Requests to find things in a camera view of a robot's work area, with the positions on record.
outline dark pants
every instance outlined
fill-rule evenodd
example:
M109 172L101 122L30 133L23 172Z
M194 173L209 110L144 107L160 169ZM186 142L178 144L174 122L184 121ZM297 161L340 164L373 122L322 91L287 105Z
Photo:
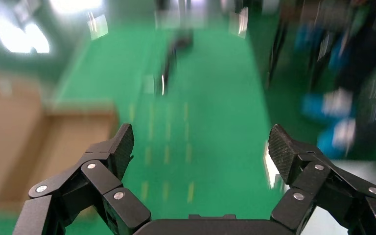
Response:
M364 25L350 42L349 62L335 81L336 88L342 87L355 95L376 68L376 0L371 2Z

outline ceiling light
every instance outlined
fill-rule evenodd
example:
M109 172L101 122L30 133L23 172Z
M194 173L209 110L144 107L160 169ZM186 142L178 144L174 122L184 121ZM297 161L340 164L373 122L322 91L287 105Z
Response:
M0 18L0 40L10 52L31 52L31 44L26 34L20 28L2 18Z
M49 53L49 44L42 31L34 23L25 26L25 34L38 53Z

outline yellow line marking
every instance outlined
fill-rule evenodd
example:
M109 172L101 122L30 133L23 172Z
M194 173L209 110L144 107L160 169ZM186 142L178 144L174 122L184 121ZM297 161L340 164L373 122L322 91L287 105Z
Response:
M194 197L194 182L191 182L191 183L188 185L188 198L187 198L187 203L191 203L193 197Z
M149 133L148 133L149 141L153 139L153 123L149 123Z
M191 163L192 161L192 146L190 143L187 143L187 154L185 156L185 162Z
M152 162L152 148L146 147L145 149L145 165L150 165Z
M155 116L154 109L153 109L153 103L150 103L149 105L149 121L153 122L153 118Z
M171 121L172 119L172 107L170 104L168 104L167 109L166 109L166 118L168 121Z
M133 122L133 120L135 120L135 105L134 104L130 104L129 119L130 119L130 122Z
M166 124L165 138L167 141L171 140L171 123L170 122Z
M165 158L164 158L164 164L169 164L169 145L165 146Z
M188 103L185 102L184 104L184 121L188 120Z
M148 190L149 190L149 184L147 181L142 182L142 201L146 201L148 198Z
M164 185L163 185L163 191L162 191L162 199L164 201L167 201L168 200L168 196L169 196L169 182L168 181L165 181L164 182Z
M185 123L185 140L189 140L189 123Z

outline chair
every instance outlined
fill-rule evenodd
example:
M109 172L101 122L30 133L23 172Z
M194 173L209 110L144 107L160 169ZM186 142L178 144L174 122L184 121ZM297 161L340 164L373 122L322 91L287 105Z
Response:
M312 71L309 89L313 89L327 66L331 48L340 37L344 37L343 46L349 39L353 10L348 0L298 0L295 5L283 4L280 20L269 56L269 68L266 86L270 87L276 69L288 27L290 24L305 24L322 29L322 40L310 49L308 68Z

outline metal screw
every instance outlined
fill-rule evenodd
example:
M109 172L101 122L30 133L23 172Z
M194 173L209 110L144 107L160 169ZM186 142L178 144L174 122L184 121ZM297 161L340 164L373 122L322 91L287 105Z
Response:
M315 168L318 170L323 170L325 167L323 165L315 165Z
M299 201L302 201L302 200L305 198L305 196L303 196L302 194L300 194L300 193L298 193L298 192L294 193L294 194L293 194L293 197L294 197L296 200L299 200Z
M47 186L46 185L41 185L39 186L35 191L37 192L43 192L47 189Z
M122 199L124 197L124 193L123 192L117 192L113 195L113 197L116 199L116 200L119 200L119 199Z
M95 167L96 167L96 164L94 164L94 163L90 163L90 164L87 165L88 169L93 169Z
M368 191L372 192L373 194L376 194L376 188L374 187L369 188Z

